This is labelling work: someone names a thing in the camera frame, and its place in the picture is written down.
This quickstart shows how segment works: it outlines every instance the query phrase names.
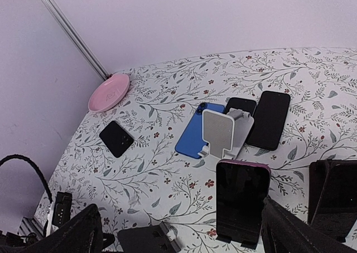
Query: floral pattern fabric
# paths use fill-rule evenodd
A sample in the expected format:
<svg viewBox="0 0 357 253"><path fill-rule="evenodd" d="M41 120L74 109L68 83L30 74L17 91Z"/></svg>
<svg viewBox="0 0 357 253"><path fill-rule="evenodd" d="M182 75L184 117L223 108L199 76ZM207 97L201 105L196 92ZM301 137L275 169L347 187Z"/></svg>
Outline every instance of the floral pattern fabric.
<svg viewBox="0 0 357 253"><path fill-rule="evenodd" d="M125 70L126 97L89 112L56 167L50 188L73 194L73 213L96 203L103 230L170 223L184 252L250 252L216 240L215 165L174 146L201 102L259 101L262 91L291 96L277 150L244 146L239 160L268 164L269 195L306 221L308 166L318 159L357 159L357 49L287 48L204 55ZM99 133L116 120L135 139L114 158ZM46 221L44 194L35 217ZM347 244L357 249L357 226ZM116 241L111 250L119 250ZM257 252L263 252L260 240Z"/></svg>

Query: small black phone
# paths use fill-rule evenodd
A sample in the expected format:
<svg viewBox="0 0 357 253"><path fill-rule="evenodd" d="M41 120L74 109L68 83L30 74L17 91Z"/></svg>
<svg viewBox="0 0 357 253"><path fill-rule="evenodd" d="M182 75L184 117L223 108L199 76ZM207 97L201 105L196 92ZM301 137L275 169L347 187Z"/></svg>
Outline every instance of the small black phone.
<svg viewBox="0 0 357 253"><path fill-rule="evenodd" d="M121 157L134 143L134 139L115 121L110 122L99 137L116 158Z"/></svg>
<svg viewBox="0 0 357 253"><path fill-rule="evenodd" d="M221 160L216 166L218 240L255 249L271 171L267 165Z"/></svg>
<svg viewBox="0 0 357 253"><path fill-rule="evenodd" d="M256 107L257 102L254 100L233 97L228 100L223 114L227 115L229 109L234 108L249 112L250 115L253 116Z"/></svg>
<svg viewBox="0 0 357 253"><path fill-rule="evenodd" d="M254 113L247 144L274 151L278 148L288 114L290 95L264 91Z"/></svg>

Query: white wall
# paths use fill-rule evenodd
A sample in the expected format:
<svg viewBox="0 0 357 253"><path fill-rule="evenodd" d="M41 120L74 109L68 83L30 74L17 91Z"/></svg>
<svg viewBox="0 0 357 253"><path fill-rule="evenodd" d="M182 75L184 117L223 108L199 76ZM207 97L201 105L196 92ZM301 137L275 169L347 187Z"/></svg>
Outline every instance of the white wall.
<svg viewBox="0 0 357 253"><path fill-rule="evenodd" d="M357 47L357 0L55 0L108 71L214 52Z"/></svg>
<svg viewBox="0 0 357 253"><path fill-rule="evenodd" d="M40 0L0 0L0 158L52 175L101 79ZM17 232L44 192L33 169L0 168L0 230Z"/></svg>

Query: black phone holder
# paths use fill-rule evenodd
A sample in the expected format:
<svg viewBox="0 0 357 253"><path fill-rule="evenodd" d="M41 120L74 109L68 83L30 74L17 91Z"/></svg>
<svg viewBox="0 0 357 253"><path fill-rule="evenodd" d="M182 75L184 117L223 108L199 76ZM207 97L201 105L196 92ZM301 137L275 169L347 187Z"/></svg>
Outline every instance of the black phone holder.
<svg viewBox="0 0 357 253"><path fill-rule="evenodd" d="M336 169L338 166L349 169ZM351 201L357 198L357 160L318 160L310 164L309 174L307 223L315 230L345 242L357 220L357 206L347 206L340 201L340 196L343 194L343 200Z"/></svg>
<svg viewBox="0 0 357 253"><path fill-rule="evenodd" d="M177 253L181 249L173 240L166 236L168 228L161 222L156 226L132 228L118 232L118 241L124 253Z"/></svg>

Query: pink phone case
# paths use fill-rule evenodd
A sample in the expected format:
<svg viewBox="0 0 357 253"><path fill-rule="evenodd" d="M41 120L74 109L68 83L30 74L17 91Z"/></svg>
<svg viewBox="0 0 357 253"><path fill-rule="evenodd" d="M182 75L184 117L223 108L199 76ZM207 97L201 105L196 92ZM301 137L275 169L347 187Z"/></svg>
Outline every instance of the pink phone case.
<svg viewBox="0 0 357 253"><path fill-rule="evenodd" d="M272 174L271 169L266 164L244 162L244 161L231 160L231 159L222 159L222 160L219 160L219 162L217 164L219 164L219 163L229 163L229 164L235 164L235 165L244 165L244 166L265 168L269 172L269 176L271 176L271 174Z"/></svg>

